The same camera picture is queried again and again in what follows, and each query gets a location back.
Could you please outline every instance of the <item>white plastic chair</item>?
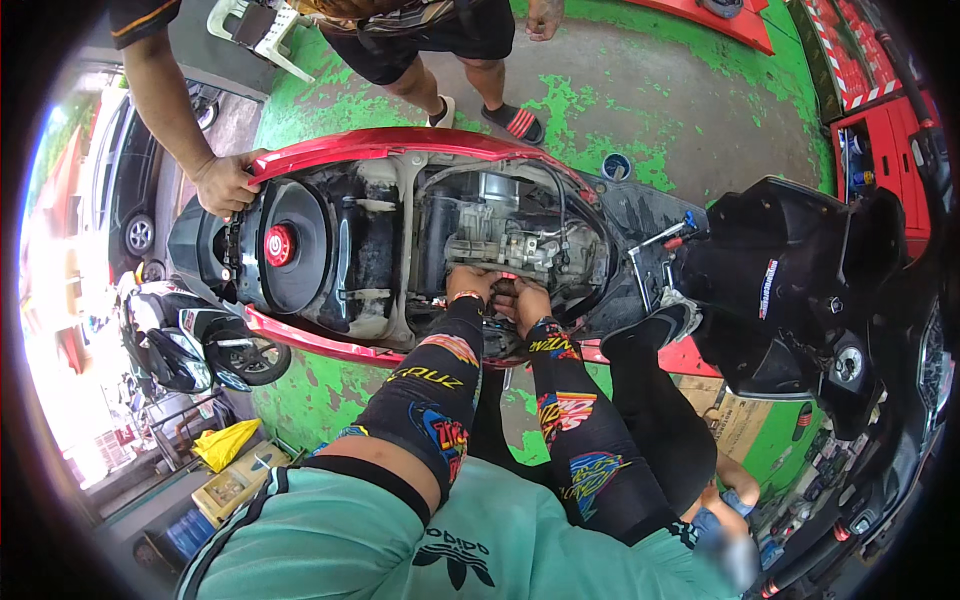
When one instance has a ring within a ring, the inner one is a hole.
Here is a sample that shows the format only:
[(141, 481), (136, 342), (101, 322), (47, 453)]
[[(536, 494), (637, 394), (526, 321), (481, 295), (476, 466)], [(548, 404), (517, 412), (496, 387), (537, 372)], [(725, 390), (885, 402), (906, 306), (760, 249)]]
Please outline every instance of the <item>white plastic chair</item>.
[[(248, 4), (248, 0), (218, 0), (206, 18), (206, 30), (213, 36), (233, 41), (233, 35), (224, 28), (224, 23), (231, 15), (243, 18)], [(263, 39), (253, 46), (253, 51), (281, 69), (296, 75), (308, 84), (312, 84), (315, 81), (314, 78), (290, 61), (290, 48), (282, 43), (290, 30), (298, 24), (310, 27), (313, 22), (295, 11), (286, 2), (281, 2), (276, 7), (276, 17), (273, 25), (270, 26), (270, 30), (267, 31)]]

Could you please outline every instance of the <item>green painted floor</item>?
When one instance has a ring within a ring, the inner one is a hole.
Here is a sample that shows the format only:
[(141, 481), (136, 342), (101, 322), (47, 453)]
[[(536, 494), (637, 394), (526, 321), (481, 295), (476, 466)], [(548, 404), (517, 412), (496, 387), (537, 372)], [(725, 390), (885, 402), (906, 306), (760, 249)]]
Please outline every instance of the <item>green painted floor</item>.
[[(516, 15), (525, 16), (526, 2), (512, 2)], [(591, 173), (606, 153), (617, 151), (633, 160), (637, 180), (698, 204), (767, 174), (832, 193), (831, 150), (819, 134), (797, 32), (780, 0), (772, 0), (763, 16), (776, 52), (769, 58), (662, 12), (618, 0), (567, 0), (564, 24), (550, 42), (528, 41), (519, 22), (505, 97), (540, 117), (547, 152)], [(418, 109), (360, 79), (316, 30), (298, 31), (292, 49), (294, 61), (317, 81), (305, 84), (278, 71), (256, 146), (275, 149), (349, 129), (422, 124)], [(441, 92), (457, 100), (455, 127), (501, 134), (479, 120), (480, 98), (454, 58), (431, 54), (424, 61)], [(589, 368), (609, 392), (609, 372)], [(385, 374), (295, 350), (290, 371), (257, 389), (254, 405), (271, 433), (312, 449), (363, 410)], [(517, 369), (502, 403), (508, 443), (528, 464), (546, 459), (532, 390), (530, 374)], [(796, 404), (774, 406), (744, 461), (771, 492), (802, 468), (815, 433), (808, 427), (799, 443), (790, 442), (797, 410)]]

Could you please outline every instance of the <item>yellow plastic bag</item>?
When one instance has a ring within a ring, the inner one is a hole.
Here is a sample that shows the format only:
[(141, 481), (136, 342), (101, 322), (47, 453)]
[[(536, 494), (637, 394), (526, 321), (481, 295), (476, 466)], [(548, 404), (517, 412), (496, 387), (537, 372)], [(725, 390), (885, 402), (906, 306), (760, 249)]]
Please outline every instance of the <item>yellow plastic bag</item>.
[(260, 419), (251, 419), (241, 420), (220, 431), (207, 429), (194, 442), (193, 451), (199, 454), (210, 468), (219, 473), (230, 464), (259, 426)]

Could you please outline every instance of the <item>slide sandal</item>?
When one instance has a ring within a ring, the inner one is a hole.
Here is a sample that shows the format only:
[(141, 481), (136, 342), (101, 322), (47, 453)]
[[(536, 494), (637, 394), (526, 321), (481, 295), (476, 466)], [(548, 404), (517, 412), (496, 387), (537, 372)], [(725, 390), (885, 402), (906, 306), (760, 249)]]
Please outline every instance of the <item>slide sandal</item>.
[(480, 109), (485, 119), (507, 130), (507, 133), (524, 144), (539, 146), (546, 137), (546, 128), (537, 118), (537, 115), (526, 108), (511, 107), (504, 104), (494, 112), (487, 107)]

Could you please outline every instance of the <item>black arm sleeve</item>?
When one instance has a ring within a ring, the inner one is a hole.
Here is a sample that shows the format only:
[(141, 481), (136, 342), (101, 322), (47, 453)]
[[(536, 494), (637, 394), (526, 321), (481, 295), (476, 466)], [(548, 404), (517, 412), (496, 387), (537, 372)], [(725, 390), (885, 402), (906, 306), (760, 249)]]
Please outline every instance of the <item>black arm sleeve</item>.
[(527, 336), (540, 431), (573, 524), (633, 545), (676, 519), (580, 350), (545, 319)]
[(441, 505), (467, 454), (480, 389), (483, 301), (454, 300), (339, 437), (380, 438), (411, 452), (440, 484)]
[(110, 0), (113, 45), (123, 50), (164, 29), (180, 11), (180, 0)]

